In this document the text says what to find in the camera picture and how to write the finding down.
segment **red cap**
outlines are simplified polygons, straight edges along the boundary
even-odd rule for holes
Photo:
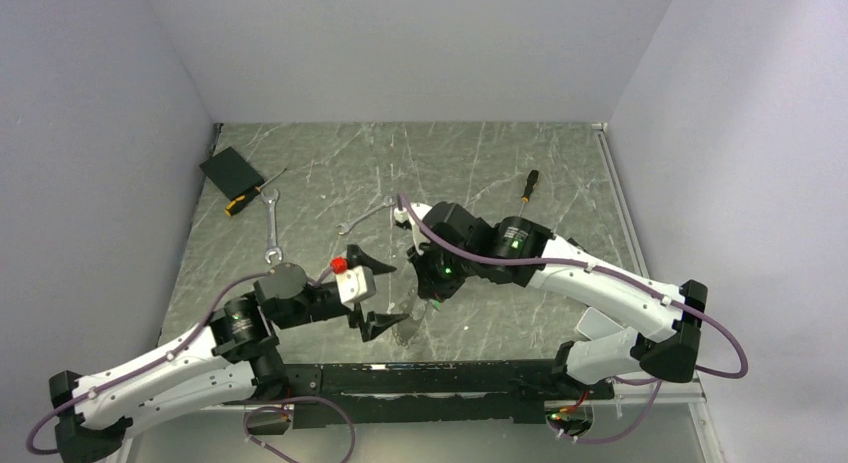
[[[347,260],[342,258],[341,256],[338,258],[333,258],[333,261],[330,262],[330,268],[333,269],[333,273],[339,274],[347,271]]]

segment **gray marble surface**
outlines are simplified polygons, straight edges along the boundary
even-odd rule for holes
[[[234,147],[280,191],[279,242],[285,259],[317,276],[348,243],[399,269],[377,278],[366,310],[413,317],[364,344],[343,318],[279,332],[290,363],[552,358],[585,307],[538,290],[469,280],[436,311],[415,296],[406,261],[411,233],[388,211],[339,236],[335,225],[384,195],[463,204],[496,223],[518,212],[524,180],[541,172],[526,218],[574,237],[611,263],[633,270],[609,175],[589,124],[345,123],[224,125],[216,151]],[[196,321],[235,278],[265,271],[266,209],[258,199],[235,217],[207,181],[163,325],[167,341]],[[249,291],[250,285],[238,291]]]

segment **gray wall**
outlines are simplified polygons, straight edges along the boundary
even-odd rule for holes
[[[3,461],[45,461],[53,373],[156,341],[210,137],[145,0],[0,0]]]
[[[848,0],[674,0],[610,122],[655,276],[751,359],[704,378],[731,462],[848,454]],[[735,368],[715,332],[706,364]]]
[[[150,0],[217,121],[608,121],[671,0]]]

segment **wall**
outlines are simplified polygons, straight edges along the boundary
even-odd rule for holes
[[[731,462],[844,461],[848,0],[674,0],[610,121],[654,276],[745,345],[705,377]],[[715,332],[706,364],[732,368]]]
[[[150,0],[216,121],[608,121],[671,0]]]
[[[0,48],[0,448],[45,461],[48,378],[156,341],[212,122],[145,0],[0,0]]]

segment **tabletop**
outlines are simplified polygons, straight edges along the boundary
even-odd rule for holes
[[[416,296],[406,261],[409,231],[389,211],[346,236],[338,223],[406,192],[413,202],[462,204],[494,224],[518,213],[527,174],[541,173],[522,216],[573,237],[589,253],[633,271],[632,249],[610,175],[588,123],[226,124],[216,152],[233,147],[266,178],[277,201],[285,261],[317,276],[350,243],[398,268],[376,277],[365,311],[412,316],[362,343],[344,318],[278,332],[288,363],[372,363],[553,358],[576,339],[581,303],[514,285],[469,279],[436,310]],[[239,276],[268,270],[267,210],[257,198],[228,217],[226,199],[206,181],[160,341],[175,338]],[[232,296],[250,291],[245,283]]]

